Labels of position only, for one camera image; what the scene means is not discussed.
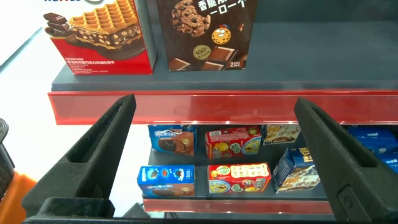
store shelf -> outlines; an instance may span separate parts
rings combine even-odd
[[[225,159],[207,159],[204,135],[206,131],[218,129],[217,126],[199,126],[195,157],[152,151],[149,165],[195,165],[195,192],[192,197],[144,198],[147,211],[166,212],[232,212],[232,213],[296,213],[330,214],[331,208],[322,185],[313,190],[303,190],[276,194],[270,184],[265,192],[239,194],[209,194],[207,166],[210,164],[241,164],[268,162],[274,170],[287,147],[304,146],[300,135],[294,144],[264,146],[258,155]]]
[[[93,124],[131,93],[136,124],[296,123],[299,96],[340,123],[396,124],[397,35],[388,21],[257,22],[245,70],[170,73],[158,40],[152,76],[74,76],[65,66],[49,97],[57,124]]]

box packaging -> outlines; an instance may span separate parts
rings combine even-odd
[[[395,136],[387,129],[351,127],[348,132],[375,154],[388,154],[398,148]]]
[[[378,158],[398,174],[398,153],[378,154]]]
[[[194,125],[149,125],[149,137],[152,149],[193,156],[196,148],[196,130]]]
[[[257,126],[209,131],[205,139],[207,156],[216,159],[257,154],[261,137]]]
[[[257,0],[157,0],[171,72],[245,69]]]
[[[208,166],[209,193],[263,192],[271,181],[266,162]]]
[[[143,166],[138,186],[146,197],[181,197],[195,195],[193,165]]]
[[[44,0],[43,26],[75,75],[150,75],[146,0]]]
[[[287,149],[275,167],[272,178],[277,193],[310,190],[320,182],[306,147]]]
[[[297,124],[268,124],[262,130],[265,135],[263,145],[294,143],[301,132]]]

red and white snack box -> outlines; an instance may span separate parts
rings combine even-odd
[[[75,75],[152,74],[146,0],[44,1],[44,31]]]
[[[266,162],[208,166],[209,193],[263,192],[271,181]]]
[[[209,131],[206,133],[207,156],[216,159],[257,154],[261,136],[257,126]]]

gray shelf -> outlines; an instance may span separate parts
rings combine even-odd
[[[183,156],[176,154],[169,154],[163,152],[151,151],[149,157],[149,165],[176,165],[176,164],[194,164],[195,165],[195,191],[196,196],[184,197],[184,199],[236,199],[236,200],[322,200],[326,201],[327,197],[323,190],[322,183],[318,184],[312,190],[303,190],[297,192],[287,192],[276,194],[272,183],[268,185],[265,192],[259,193],[236,193],[236,194],[209,194],[208,193],[208,174],[207,166],[211,164],[241,164],[241,163],[255,163],[268,162],[270,170],[273,171],[279,159],[282,157],[286,148],[304,146],[305,142],[300,134],[294,144],[277,144],[271,146],[264,146],[261,148],[258,155],[235,157],[225,159],[207,159],[205,142],[203,136],[205,132],[219,129],[219,126],[199,126],[197,150],[195,157]]]
[[[155,72],[74,76],[65,66],[52,91],[311,90],[398,88],[398,25],[365,22],[257,22],[245,70],[169,72],[159,26]]]

blue snack box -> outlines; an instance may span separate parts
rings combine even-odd
[[[375,154],[390,153],[398,147],[395,136],[386,129],[352,127],[348,132]]]
[[[310,190],[320,182],[310,151],[306,147],[287,149],[272,175],[276,193]]]
[[[137,182],[146,197],[192,196],[195,195],[195,167],[143,166]]]
[[[196,148],[195,125],[149,125],[152,149],[193,156]]]
[[[378,158],[398,174],[398,153],[382,154]]]

